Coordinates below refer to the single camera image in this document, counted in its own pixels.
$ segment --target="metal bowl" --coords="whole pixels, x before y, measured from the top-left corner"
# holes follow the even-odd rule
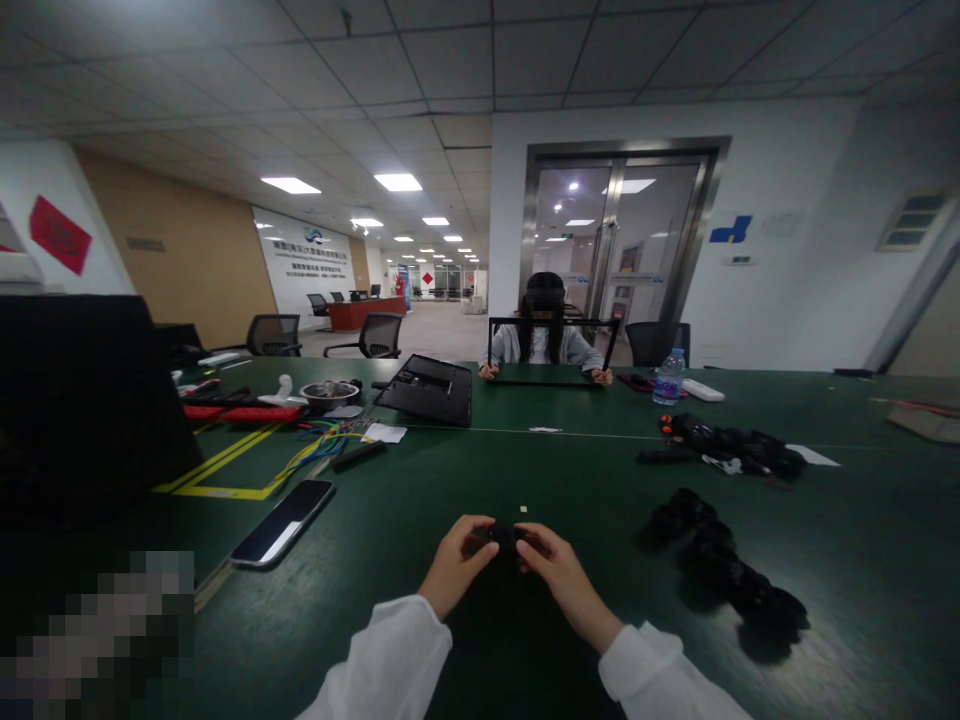
[[[300,396],[305,397],[311,406],[321,410],[333,410],[349,405],[359,394],[360,388],[343,382],[310,383],[300,388]]]

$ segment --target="black smartphone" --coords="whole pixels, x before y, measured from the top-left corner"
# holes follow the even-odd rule
[[[304,480],[277,503],[257,529],[233,551],[230,559],[249,567],[265,567],[277,562],[335,492],[333,483]]]

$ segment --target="water bottle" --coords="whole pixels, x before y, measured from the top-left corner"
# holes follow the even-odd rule
[[[680,386],[683,385],[683,348],[674,348],[670,357],[657,368],[657,386],[653,389],[653,401],[661,405],[676,405],[680,399]]]

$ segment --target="reception desk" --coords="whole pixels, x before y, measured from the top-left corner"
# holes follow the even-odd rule
[[[361,300],[359,302],[330,303],[330,328],[334,332],[360,332],[367,314],[389,312],[407,314],[407,301],[402,297]]]

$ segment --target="person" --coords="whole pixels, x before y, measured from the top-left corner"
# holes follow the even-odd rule
[[[353,636],[346,662],[327,673],[301,720],[422,718],[453,646],[444,619],[473,579],[499,552],[495,542],[467,552],[476,529],[494,519],[464,515],[440,542],[416,595],[382,603]],[[674,635],[650,623],[622,623],[594,590],[570,544],[537,523],[518,523],[529,542],[517,542],[521,572],[542,577],[573,629],[600,655],[600,679],[631,720],[749,720],[726,692],[683,654]]]
[[[598,385],[612,385],[613,371],[603,369],[603,355],[590,347],[580,331],[563,325],[563,280],[556,273],[530,276],[527,292],[520,301],[519,316],[534,320],[555,320],[549,327],[501,325],[493,337],[490,358],[479,361],[480,377],[494,380],[503,363],[534,365],[579,365]]]

